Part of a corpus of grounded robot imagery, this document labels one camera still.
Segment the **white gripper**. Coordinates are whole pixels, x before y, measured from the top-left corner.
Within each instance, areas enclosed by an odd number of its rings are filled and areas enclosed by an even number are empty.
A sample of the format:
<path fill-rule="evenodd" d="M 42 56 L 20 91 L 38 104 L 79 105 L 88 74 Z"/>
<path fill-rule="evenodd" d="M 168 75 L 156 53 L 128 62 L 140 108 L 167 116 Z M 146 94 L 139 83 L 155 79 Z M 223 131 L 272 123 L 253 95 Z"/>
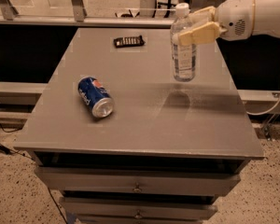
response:
<path fill-rule="evenodd" d="M 254 0 L 226 0 L 217 9 L 210 6 L 190 13 L 189 19 L 206 24 L 179 32 L 178 45 L 213 43 L 219 36 L 228 41 L 244 40 L 252 35 Z"/>

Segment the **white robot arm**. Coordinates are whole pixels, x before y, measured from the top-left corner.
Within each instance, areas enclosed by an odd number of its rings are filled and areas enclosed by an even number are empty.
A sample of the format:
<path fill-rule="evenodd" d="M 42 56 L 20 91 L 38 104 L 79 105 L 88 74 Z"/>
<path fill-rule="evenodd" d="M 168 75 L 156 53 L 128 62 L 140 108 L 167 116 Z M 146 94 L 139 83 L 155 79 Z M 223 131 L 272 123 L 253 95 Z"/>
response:
<path fill-rule="evenodd" d="M 187 16 L 192 23 L 175 35 L 178 45 L 200 45 L 217 38 L 228 41 L 252 35 L 280 38 L 280 0 L 226 0 L 218 7 L 205 7 Z"/>

